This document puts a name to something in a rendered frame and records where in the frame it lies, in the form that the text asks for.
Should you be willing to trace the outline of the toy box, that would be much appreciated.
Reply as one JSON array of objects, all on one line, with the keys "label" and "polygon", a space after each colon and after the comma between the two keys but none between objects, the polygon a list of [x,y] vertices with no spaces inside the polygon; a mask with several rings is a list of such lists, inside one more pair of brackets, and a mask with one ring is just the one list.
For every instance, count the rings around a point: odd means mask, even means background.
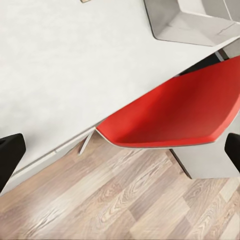
[{"label": "toy box", "polygon": [[216,47],[240,36],[240,0],[144,0],[158,40]]}]

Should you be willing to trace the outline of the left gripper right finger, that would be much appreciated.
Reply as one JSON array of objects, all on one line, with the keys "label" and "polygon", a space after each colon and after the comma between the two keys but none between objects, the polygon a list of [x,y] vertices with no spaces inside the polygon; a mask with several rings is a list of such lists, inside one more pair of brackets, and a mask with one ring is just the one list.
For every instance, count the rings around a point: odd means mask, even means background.
[{"label": "left gripper right finger", "polygon": [[240,173],[240,135],[235,133],[229,133],[225,146],[224,151],[237,168]]}]

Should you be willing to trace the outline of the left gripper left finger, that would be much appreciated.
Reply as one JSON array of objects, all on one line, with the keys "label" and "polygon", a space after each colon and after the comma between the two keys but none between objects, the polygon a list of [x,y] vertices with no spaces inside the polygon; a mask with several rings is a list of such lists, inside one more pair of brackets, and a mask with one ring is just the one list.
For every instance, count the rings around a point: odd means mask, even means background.
[{"label": "left gripper left finger", "polygon": [[26,144],[22,133],[0,138],[0,193],[25,153]]}]

